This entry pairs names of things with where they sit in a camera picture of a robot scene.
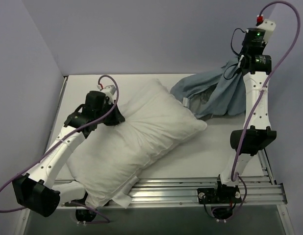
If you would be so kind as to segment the white pillow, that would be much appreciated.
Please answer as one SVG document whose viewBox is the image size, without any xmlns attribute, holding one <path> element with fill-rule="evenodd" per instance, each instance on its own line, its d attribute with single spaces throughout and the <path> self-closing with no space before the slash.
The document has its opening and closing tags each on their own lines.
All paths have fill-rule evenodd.
<svg viewBox="0 0 303 235">
<path fill-rule="evenodd" d="M 67 161 L 91 208 L 112 200 L 126 208 L 140 172 L 207 128 L 157 79 L 149 80 L 120 112 L 125 121 L 99 125 Z"/>
</svg>

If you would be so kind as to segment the blue pillowcase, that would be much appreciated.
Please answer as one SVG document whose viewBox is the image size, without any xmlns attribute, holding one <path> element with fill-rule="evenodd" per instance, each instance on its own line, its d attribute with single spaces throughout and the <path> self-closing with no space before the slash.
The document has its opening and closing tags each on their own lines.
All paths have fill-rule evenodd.
<svg viewBox="0 0 303 235">
<path fill-rule="evenodd" d="M 197 119 L 244 113 L 246 90 L 237 63 L 234 57 L 220 68 L 185 77 L 170 93 Z"/>
</svg>

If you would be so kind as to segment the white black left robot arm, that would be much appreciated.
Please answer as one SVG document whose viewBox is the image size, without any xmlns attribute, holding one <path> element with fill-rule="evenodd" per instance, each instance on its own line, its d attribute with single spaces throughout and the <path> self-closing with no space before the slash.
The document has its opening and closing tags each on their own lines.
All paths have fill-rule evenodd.
<svg viewBox="0 0 303 235">
<path fill-rule="evenodd" d="M 114 126 L 125 121 L 114 99 L 115 92 L 113 85 L 90 91 L 85 102 L 68 115 L 43 159 L 12 181 L 20 205 L 48 217 L 61 204 L 77 200 L 89 205 L 93 201 L 93 192 L 77 181 L 57 186 L 54 182 L 69 157 L 99 124 Z"/>
</svg>

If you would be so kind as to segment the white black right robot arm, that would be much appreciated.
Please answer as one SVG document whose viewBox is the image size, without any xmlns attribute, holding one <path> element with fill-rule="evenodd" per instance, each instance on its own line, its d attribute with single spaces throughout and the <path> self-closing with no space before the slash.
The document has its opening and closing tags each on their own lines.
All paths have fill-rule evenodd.
<svg viewBox="0 0 303 235">
<path fill-rule="evenodd" d="M 248 28 L 242 42 L 237 66 L 245 85 L 246 116 L 243 129 L 234 130 L 230 135 L 230 145 L 236 153 L 220 174 L 221 185 L 212 190 L 212 196 L 218 202 L 229 198 L 228 187 L 238 185 L 239 175 L 248 162 L 277 137 L 276 131 L 271 129 L 268 113 L 268 77 L 272 60 L 263 54 L 267 44 L 265 35 L 266 30 L 260 27 Z"/>
</svg>

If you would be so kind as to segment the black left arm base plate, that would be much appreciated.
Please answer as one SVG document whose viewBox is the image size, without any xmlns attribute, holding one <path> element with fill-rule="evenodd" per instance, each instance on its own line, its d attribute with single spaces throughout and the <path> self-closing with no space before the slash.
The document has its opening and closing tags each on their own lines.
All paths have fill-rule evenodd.
<svg viewBox="0 0 303 235">
<path fill-rule="evenodd" d="M 85 201 L 84 200 L 73 200 L 73 201 L 66 202 L 64 205 L 66 207 L 84 207 Z"/>
</svg>

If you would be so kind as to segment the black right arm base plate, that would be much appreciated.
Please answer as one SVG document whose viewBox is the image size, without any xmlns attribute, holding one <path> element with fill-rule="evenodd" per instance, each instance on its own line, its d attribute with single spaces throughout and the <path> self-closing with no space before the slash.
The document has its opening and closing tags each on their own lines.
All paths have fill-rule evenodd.
<svg viewBox="0 0 303 235">
<path fill-rule="evenodd" d="M 225 188 L 198 188 L 199 204 L 237 204 L 242 202 L 238 187 Z"/>
</svg>

